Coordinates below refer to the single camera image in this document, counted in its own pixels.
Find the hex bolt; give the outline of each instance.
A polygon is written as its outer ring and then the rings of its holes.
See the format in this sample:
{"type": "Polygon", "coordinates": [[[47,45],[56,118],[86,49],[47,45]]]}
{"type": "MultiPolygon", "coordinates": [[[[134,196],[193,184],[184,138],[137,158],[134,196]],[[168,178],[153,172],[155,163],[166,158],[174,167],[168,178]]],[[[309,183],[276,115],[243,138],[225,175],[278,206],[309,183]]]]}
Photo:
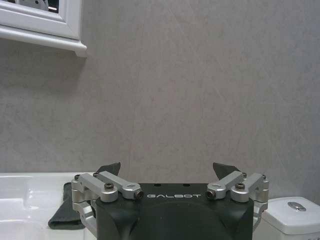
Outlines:
{"type": "Polygon", "coordinates": [[[208,190],[205,192],[205,195],[208,199],[215,199],[216,197],[216,192],[215,191],[211,191],[211,190],[208,190]]]}
{"type": "Polygon", "coordinates": [[[144,192],[143,191],[136,191],[134,193],[134,199],[135,200],[140,200],[144,197],[144,192]]]}
{"type": "Polygon", "coordinates": [[[113,184],[113,183],[105,183],[105,184],[104,184],[104,189],[105,189],[105,190],[114,189],[114,184],[113,184]]]}
{"type": "Polygon", "coordinates": [[[243,184],[243,183],[237,183],[235,186],[234,186],[237,190],[243,190],[246,188],[246,186],[243,184]]]}

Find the silver metal bracket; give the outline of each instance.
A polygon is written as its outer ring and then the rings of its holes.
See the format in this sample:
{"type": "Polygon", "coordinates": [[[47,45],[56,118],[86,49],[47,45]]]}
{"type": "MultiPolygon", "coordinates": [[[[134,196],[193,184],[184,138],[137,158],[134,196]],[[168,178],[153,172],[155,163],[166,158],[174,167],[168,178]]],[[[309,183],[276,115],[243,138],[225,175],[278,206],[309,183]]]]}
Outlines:
{"type": "Polygon", "coordinates": [[[253,231],[261,221],[261,215],[268,208],[269,181],[265,175],[254,173],[247,177],[246,173],[234,171],[217,182],[207,185],[206,196],[210,200],[223,199],[230,191],[231,199],[246,203],[249,198],[254,201],[253,231]]]}
{"type": "Polygon", "coordinates": [[[118,199],[118,192],[121,192],[125,199],[138,200],[144,192],[138,183],[126,181],[107,171],[95,173],[95,176],[88,173],[76,175],[71,181],[71,190],[73,210],[79,212],[83,225],[97,237],[97,221],[93,211],[97,198],[111,203],[118,199]]]}

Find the white toilet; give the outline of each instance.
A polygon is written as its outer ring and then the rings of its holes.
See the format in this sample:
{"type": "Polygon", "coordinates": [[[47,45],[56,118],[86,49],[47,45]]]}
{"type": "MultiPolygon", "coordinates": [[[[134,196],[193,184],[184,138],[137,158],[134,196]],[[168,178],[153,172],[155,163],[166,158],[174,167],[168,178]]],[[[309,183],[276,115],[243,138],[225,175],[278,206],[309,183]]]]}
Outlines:
{"type": "Polygon", "coordinates": [[[320,240],[320,206],[303,197],[271,199],[254,240],[320,240]]]}

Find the white sink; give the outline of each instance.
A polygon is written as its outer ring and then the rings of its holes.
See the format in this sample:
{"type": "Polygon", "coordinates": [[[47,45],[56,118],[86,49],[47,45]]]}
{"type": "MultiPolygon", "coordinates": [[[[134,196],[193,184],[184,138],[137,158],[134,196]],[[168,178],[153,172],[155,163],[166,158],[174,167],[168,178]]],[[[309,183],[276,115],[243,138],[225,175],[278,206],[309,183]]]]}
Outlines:
{"type": "Polygon", "coordinates": [[[95,240],[85,228],[52,230],[63,186],[78,173],[0,173],[0,239],[95,240]]]}

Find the textured wall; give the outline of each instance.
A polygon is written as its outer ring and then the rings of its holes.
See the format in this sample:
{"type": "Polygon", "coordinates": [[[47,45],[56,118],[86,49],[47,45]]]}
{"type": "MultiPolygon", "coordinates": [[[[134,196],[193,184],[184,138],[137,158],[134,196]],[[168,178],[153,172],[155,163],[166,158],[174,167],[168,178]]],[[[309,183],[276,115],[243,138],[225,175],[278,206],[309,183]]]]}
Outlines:
{"type": "Polygon", "coordinates": [[[0,39],[1,172],[209,182],[320,204],[320,1],[85,0],[87,59],[0,39]]]}

